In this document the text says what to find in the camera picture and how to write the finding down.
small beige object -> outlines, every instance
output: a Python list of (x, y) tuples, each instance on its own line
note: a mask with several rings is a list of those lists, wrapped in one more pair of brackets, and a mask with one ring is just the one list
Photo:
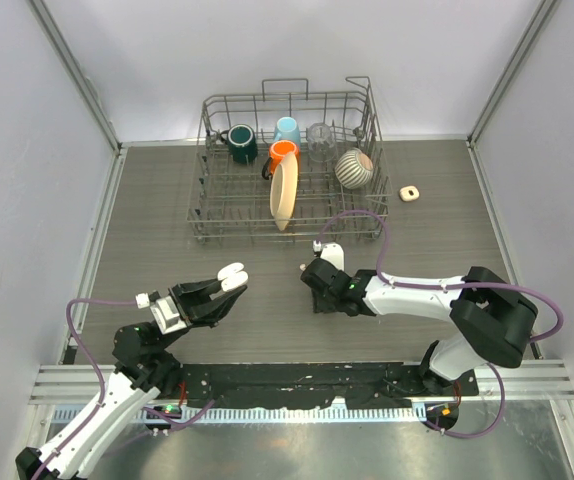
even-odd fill
[(403, 202), (413, 202), (414, 200), (418, 200), (418, 197), (420, 197), (420, 192), (413, 185), (401, 188), (398, 194)]
[(294, 153), (288, 153), (276, 167), (271, 180), (269, 210), (281, 232), (287, 228), (296, 205), (298, 188), (298, 160)]

orange cup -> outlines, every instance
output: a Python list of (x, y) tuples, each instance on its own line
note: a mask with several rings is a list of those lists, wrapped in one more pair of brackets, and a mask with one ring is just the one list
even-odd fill
[(263, 178), (269, 179), (269, 177), (276, 171), (278, 164), (288, 153), (295, 153), (296, 159), (300, 164), (300, 149), (294, 142), (289, 140), (278, 140), (276, 143), (272, 144), (269, 148), (269, 159), (263, 167)]

teal mug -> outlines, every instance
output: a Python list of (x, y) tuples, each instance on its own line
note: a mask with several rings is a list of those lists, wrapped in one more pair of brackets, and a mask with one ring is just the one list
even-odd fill
[(254, 130), (249, 125), (234, 125), (229, 130), (220, 132), (219, 136), (220, 141), (229, 147), (234, 162), (242, 165), (254, 163), (258, 156), (258, 145)]
[(294, 142), (300, 150), (300, 130), (298, 123), (291, 117), (283, 117), (276, 122), (276, 129), (274, 130), (274, 141), (289, 140)]

gray table surface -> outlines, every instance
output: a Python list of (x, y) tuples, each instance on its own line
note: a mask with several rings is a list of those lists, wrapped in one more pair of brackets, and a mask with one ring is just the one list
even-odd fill
[[(464, 141), (385, 143), (394, 191), (416, 185), (420, 198), (391, 198), (388, 273), (465, 274), (472, 265), (506, 276)], [(243, 262), (249, 289), (215, 329), (199, 329), (169, 348), (181, 362), (334, 362), (419, 360), (455, 332), (436, 320), (391, 315), (314, 315), (299, 265), (311, 244), (200, 245), (186, 223), (193, 147), (130, 148), (104, 244), (93, 296), (126, 300), (179, 282), (213, 278)], [(346, 270), (373, 268), (382, 238), (343, 243)], [(148, 311), (91, 307), (83, 340), (100, 363), (114, 363), (119, 326), (149, 321)], [(84, 363), (82, 355), (77, 362)]]

small sponge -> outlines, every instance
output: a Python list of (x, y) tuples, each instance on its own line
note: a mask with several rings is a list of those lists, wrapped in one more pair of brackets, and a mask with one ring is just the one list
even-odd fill
[(420, 192), (413, 185), (401, 188), (398, 194), (403, 202), (413, 202), (414, 200), (418, 200), (418, 197), (420, 197)]

